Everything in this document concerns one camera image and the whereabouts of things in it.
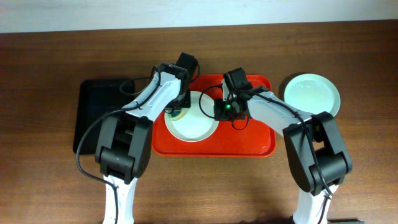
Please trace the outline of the mint green plate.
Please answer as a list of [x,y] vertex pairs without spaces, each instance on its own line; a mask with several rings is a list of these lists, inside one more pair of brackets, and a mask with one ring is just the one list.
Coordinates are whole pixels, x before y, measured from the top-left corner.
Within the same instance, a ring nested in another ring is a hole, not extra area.
[[284,85],[281,97],[287,104],[313,114],[326,111],[336,116],[341,106],[336,86],[329,79],[313,73],[294,75]]

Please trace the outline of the yellow green sponge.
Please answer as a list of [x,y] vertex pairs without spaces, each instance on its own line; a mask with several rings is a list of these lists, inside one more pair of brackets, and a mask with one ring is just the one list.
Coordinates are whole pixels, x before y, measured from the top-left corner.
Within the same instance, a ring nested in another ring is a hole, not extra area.
[[186,115],[185,110],[176,110],[169,114],[169,119],[171,121],[177,121],[177,120],[182,119],[185,115]]

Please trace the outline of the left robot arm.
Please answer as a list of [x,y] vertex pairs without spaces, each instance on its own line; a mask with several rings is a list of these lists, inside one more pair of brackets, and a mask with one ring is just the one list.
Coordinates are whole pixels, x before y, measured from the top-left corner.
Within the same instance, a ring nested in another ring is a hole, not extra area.
[[134,192],[149,163],[154,121],[166,110],[190,107],[189,84],[197,67],[187,53],[176,63],[154,66],[149,84],[132,102],[99,119],[95,161],[106,185],[104,223],[133,223]]

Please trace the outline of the white plate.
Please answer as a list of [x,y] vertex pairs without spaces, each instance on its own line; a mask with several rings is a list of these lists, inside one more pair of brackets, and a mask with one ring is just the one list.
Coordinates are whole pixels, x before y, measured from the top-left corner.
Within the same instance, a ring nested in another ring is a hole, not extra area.
[[204,111],[209,116],[214,116],[214,100],[203,94],[201,101],[200,91],[191,91],[191,105],[186,111],[186,115],[177,121],[171,121],[169,114],[165,113],[164,121],[166,128],[177,139],[185,142],[198,142],[210,137],[217,129],[219,122],[209,118],[202,113]]

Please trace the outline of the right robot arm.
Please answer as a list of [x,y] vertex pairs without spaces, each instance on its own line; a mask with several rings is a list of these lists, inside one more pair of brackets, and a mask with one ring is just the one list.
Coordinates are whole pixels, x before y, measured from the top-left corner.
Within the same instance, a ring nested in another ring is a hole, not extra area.
[[215,101],[215,120],[254,119],[280,134],[289,169],[299,186],[291,223],[327,223],[338,186],[353,169],[353,161],[332,114],[301,111],[264,86],[254,87],[243,68],[223,74],[223,97]]

